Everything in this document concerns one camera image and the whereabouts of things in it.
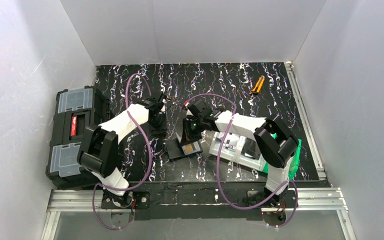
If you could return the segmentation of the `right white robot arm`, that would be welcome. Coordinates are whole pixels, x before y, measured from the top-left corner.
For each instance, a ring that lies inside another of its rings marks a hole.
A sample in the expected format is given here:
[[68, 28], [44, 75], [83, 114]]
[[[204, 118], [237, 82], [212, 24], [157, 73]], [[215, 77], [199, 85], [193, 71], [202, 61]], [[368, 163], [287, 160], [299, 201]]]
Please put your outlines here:
[[254, 141], [268, 164], [264, 191], [280, 198], [289, 187], [288, 170], [299, 140], [279, 115], [251, 117], [224, 109], [212, 109], [203, 100], [186, 102], [186, 117], [182, 133], [177, 138], [181, 146], [195, 143], [202, 132], [236, 134]]

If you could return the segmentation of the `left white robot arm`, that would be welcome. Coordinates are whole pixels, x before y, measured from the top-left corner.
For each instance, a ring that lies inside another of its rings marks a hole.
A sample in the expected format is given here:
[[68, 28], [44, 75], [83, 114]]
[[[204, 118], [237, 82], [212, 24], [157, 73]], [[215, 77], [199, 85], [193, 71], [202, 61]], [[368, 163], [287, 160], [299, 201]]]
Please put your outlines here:
[[160, 92], [126, 105], [126, 110], [111, 120], [84, 129], [77, 155], [77, 163], [97, 177], [103, 188], [116, 196], [123, 196], [134, 188], [119, 170], [118, 151], [120, 142], [133, 130], [149, 124], [157, 135], [166, 132], [166, 94]]

